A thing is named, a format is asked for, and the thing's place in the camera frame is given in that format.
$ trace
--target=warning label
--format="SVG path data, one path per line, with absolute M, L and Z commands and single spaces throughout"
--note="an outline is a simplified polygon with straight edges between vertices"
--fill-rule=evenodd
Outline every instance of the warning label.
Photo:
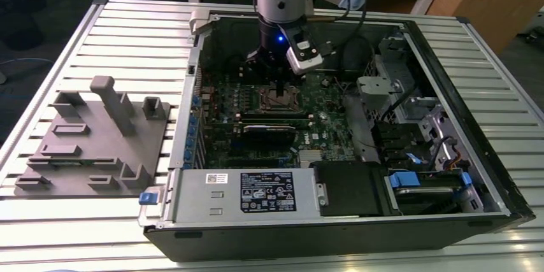
M 296 211 L 292 172 L 241 173 L 240 186 L 244 213 Z

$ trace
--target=slotted metal surface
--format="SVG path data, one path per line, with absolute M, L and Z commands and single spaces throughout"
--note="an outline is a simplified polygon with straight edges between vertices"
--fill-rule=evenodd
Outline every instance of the slotted metal surface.
M 58 90 L 81 90 L 85 99 L 94 75 L 112 75 L 116 90 L 132 101 L 149 94 L 173 105 L 161 152 L 172 148 L 177 109 L 190 43 L 189 15 L 197 8 L 248 11 L 246 6 L 109 0 L 93 6 L 13 132 L 12 150 L 0 158 L 0 271 L 542 271 L 544 218 L 498 234 L 478 235 L 436 251 L 330 256 L 269 261 L 176 264 L 145 240 L 137 227 L 136 199 L 44 199 L 13 197 L 22 174 L 56 110 L 48 107 Z M 318 14 L 337 14 L 317 11 Z M 500 159 L 537 215 L 544 213 L 542 114 L 469 26 L 449 17 L 373 13 L 374 18 L 412 19 L 461 93 Z M 156 184 L 165 183 L 168 157 L 158 160 Z M 157 216 L 158 207 L 148 211 Z

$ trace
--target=white sticker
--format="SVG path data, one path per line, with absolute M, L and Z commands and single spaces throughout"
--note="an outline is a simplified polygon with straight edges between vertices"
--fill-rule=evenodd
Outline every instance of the white sticker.
M 226 184 L 228 174 L 226 173 L 206 173 L 205 183 L 206 184 Z

